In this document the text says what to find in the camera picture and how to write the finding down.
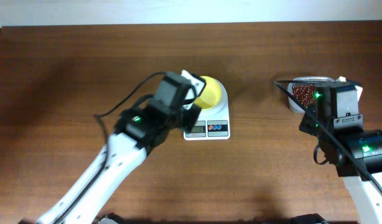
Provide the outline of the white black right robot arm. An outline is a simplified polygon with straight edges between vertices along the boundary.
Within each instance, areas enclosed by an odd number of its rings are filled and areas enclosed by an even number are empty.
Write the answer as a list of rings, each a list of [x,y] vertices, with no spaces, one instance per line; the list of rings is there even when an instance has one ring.
[[[358,101],[362,89],[352,82],[315,84],[314,103],[299,129],[317,137],[325,162],[336,167],[362,223],[382,223],[382,130],[365,130]]]

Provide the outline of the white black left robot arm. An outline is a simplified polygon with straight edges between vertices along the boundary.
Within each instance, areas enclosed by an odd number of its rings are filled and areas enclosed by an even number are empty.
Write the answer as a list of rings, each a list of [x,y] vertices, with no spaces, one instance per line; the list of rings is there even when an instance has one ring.
[[[181,74],[159,72],[162,80],[154,94],[141,96],[121,112],[108,133],[103,115],[95,115],[105,144],[71,189],[37,223],[93,223],[121,182],[169,132],[191,132],[201,108],[194,101],[206,86],[204,78],[184,70]]]

